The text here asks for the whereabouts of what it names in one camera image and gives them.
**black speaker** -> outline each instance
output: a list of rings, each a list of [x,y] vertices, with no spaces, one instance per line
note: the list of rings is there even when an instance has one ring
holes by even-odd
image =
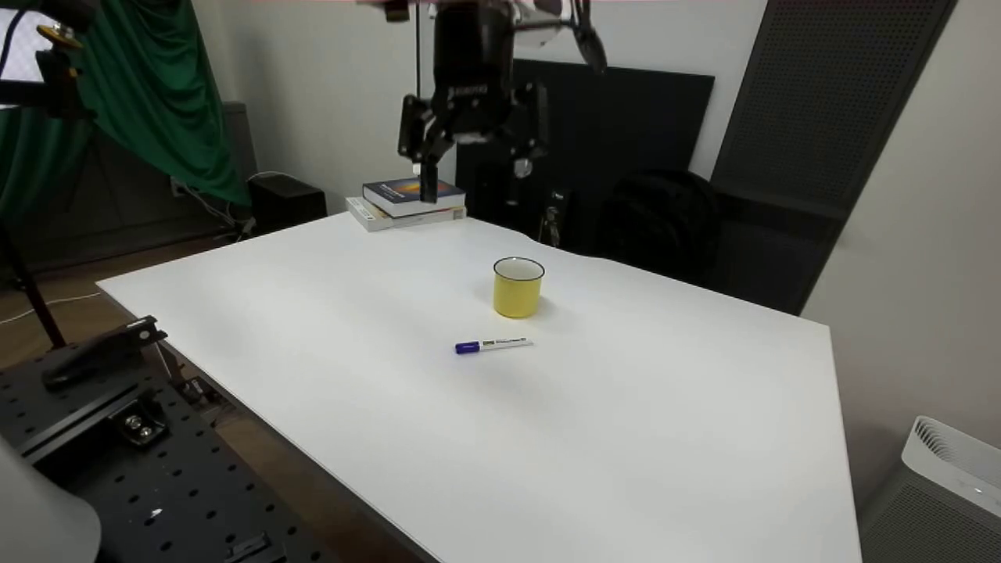
[[[263,234],[295,226],[326,216],[323,191],[292,176],[281,173],[261,174],[247,180],[250,205],[257,224],[254,232]]]

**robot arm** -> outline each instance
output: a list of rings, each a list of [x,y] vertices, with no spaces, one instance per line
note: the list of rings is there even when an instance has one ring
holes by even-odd
[[[386,4],[386,19],[408,14],[398,7]],[[396,147],[420,164],[420,199],[428,202],[437,200],[437,163],[456,143],[504,143],[522,170],[547,153],[546,88],[513,83],[516,34],[519,44],[541,46],[571,28],[585,61],[599,73],[607,66],[590,0],[442,0],[436,8],[434,93],[403,98]]]

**white wall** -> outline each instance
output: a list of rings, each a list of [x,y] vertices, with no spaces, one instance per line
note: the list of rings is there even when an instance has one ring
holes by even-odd
[[[395,147],[415,87],[412,22],[354,2],[195,3],[220,94],[247,104],[261,170],[322,188],[331,211],[364,181],[411,173]]]
[[[959,0],[804,312],[832,329],[859,498],[916,415],[1001,447],[999,22]]]
[[[690,169],[713,174],[734,101],[744,79],[767,0],[593,2],[610,66],[716,76]],[[582,62],[574,35],[564,31],[541,49],[519,48],[518,58]]]

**white tabletop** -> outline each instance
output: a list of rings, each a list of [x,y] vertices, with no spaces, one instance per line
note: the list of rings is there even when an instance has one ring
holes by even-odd
[[[533,319],[491,309],[508,255],[547,268]],[[473,219],[99,286],[442,563],[860,561],[824,326]],[[452,348],[506,337],[537,345]]]

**stack of books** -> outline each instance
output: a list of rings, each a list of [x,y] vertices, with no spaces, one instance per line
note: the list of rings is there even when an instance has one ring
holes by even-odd
[[[348,197],[347,209],[369,232],[465,216],[465,192],[443,181],[438,182],[437,203],[420,200],[417,178],[366,183],[361,195]]]

